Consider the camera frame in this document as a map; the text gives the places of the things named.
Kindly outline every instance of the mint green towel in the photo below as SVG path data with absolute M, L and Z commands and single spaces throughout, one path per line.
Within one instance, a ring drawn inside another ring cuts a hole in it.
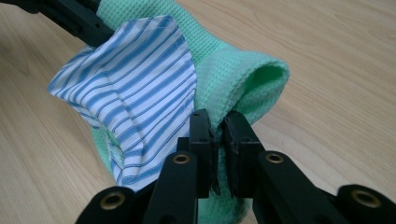
M 276 103 L 289 78 L 287 65 L 269 55 L 242 51 L 214 37 L 183 7 L 171 0 L 102 0 L 97 15 L 112 29 L 130 19 L 171 15 L 190 47 L 197 75 L 195 109 L 206 108 L 212 128 L 232 109 L 250 123 L 261 118 Z M 119 144 L 106 128 L 92 129 L 97 150 L 109 168 L 109 153 L 119 154 Z M 250 200 L 232 199 L 226 181 L 224 150 L 219 154 L 221 196 L 211 193 L 199 201 L 199 223 L 238 223 Z

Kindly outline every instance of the striped shirt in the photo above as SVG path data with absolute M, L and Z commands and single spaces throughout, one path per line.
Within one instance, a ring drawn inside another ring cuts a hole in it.
M 138 191 L 189 134 L 195 86 L 187 43 L 176 21 L 160 16 L 128 21 L 99 48 L 84 48 L 48 90 L 92 127 L 114 133 L 123 157 L 110 158 L 114 178 Z

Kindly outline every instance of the wooden table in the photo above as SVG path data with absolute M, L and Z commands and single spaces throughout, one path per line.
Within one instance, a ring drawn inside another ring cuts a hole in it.
M 357 183 L 396 201 L 395 1 L 179 2 L 214 35 L 289 64 L 283 95 L 253 126 L 267 149 L 330 193 Z M 83 45 L 0 5 L 0 223 L 73 223 L 114 185 L 87 123 L 46 91 Z

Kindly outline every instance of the terry cloth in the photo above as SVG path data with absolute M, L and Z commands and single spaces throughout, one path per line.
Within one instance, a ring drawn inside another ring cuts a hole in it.
M 139 191 L 159 176 L 177 139 L 190 131 L 196 75 L 171 16 L 128 21 L 98 49 L 84 48 L 49 84 L 95 129 L 117 141 L 111 171 Z
M 196 68 L 194 107 L 207 109 L 217 133 L 222 119 L 232 109 L 243 113 L 249 123 L 261 118 L 276 103 L 289 78 L 289 68 L 284 62 L 221 41 L 172 0 L 102 0 L 97 15 L 114 30 L 130 19 L 173 16 L 186 38 Z M 117 151 L 119 143 L 106 128 L 92 129 L 92 136 L 108 167 L 107 154 Z M 218 178 L 221 196 L 211 193 L 209 199 L 199 200 L 199 223 L 237 223 L 249 209 L 250 201 L 230 196 L 223 149 L 219 153 Z

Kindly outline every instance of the wooden surface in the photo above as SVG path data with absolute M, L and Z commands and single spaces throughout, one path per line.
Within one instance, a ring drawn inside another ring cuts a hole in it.
M 266 149 L 330 193 L 357 183 L 396 201 L 395 1 L 179 2 L 213 34 L 289 64 L 283 95 L 254 124 Z M 73 223 L 114 185 L 88 125 L 46 91 L 82 47 L 0 4 L 0 223 Z

